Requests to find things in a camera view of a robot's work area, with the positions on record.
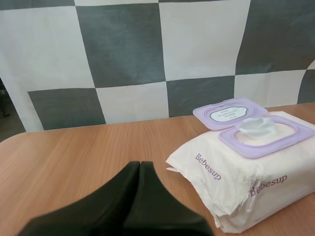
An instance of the checkered backdrop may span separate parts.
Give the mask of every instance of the checkered backdrop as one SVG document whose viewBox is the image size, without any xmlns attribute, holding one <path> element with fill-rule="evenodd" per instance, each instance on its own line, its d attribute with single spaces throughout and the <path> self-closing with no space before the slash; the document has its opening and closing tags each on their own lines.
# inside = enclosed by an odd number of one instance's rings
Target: checkered backdrop
<svg viewBox="0 0 315 236">
<path fill-rule="evenodd" d="M 27 131 L 315 101 L 314 0 L 1 0 L 0 77 Z"/>
</svg>

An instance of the printed label on lid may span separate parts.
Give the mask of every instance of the printed label on lid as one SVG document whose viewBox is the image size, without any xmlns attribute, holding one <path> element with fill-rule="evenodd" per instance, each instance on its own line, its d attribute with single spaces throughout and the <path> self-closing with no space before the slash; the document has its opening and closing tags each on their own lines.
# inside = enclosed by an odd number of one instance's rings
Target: printed label on lid
<svg viewBox="0 0 315 236">
<path fill-rule="evenodd" d="M 246 116 L 246 107 L 229 107 L 210 114 L 210 118 L 217 122 L 226 122 Z"/>
</svg>

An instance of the white plastic packaging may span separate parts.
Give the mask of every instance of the white plastic packaging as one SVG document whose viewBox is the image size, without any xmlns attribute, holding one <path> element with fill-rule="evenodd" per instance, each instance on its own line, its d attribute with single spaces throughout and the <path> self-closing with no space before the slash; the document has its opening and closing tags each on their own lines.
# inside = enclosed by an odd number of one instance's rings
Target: white plastic packaging
<svg viewBox="0 0 315 236">
<path fill-rule="evenodd" d="M 285 112 L 269 114 L 315 128 Z M 246 159 L 219 139 L 220 132 L 209 131 L 188 141 L 166 162 L 191 182 L 223 232 L 241 233 L 315 192 L 314 136 L 267 156 Z"/>
</svg>

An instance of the open flip-top lid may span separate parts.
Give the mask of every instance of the open flip-top lid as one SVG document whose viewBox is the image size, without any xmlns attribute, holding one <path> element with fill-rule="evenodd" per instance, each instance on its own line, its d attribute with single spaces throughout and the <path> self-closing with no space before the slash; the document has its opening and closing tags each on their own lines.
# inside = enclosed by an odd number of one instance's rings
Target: open flip-top lid
<svg viewBox="0 0 315 236">
<path fill-rule="evenodd" d="M 193 114 L 209 129 L 227 129 L 220 133 L 220 139 L 247 158 L 254 159 L 271 154 L 315 135 L 315 130 L 300 123 L 281 116 L 268 116 L 275 123 L 290 126 L 295 133 L 260 146 L 244 144 L 236 139 L 239 130 L 235 126 L 243 123 L 244 119 L 263 117 L 267 113 L 266 109 L 245 98 L 229 99 L 193 110 Z"/>
<path fill-rule="evenodd" d="M 207 128 L 222 130 L 241 124 L 247 118 L 263 117 L 268 111 L 246 98 L 233 98 L 196 108 L 192 113 Z"/>
</svg>

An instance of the wet wipes pack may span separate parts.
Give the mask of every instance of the wet wipes pack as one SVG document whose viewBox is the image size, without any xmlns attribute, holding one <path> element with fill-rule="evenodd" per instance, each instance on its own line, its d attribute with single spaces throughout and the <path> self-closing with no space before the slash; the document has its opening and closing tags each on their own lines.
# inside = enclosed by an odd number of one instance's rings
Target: wet wipes pack
<svg viewBox="0 0 315 236">
<path fill-rule="evenodd" d="M 166 162 L 191 182 L 217 227 L 241 233 L 315 192 L 315 125 L 285 112 L 267 114 L 257 104 L 228 103 L 204 109 L 216 130 L 183 144 Z M 240 132 L 241 117 L 270 117 L 277 132 L 253 139 Z"/>
</svg>

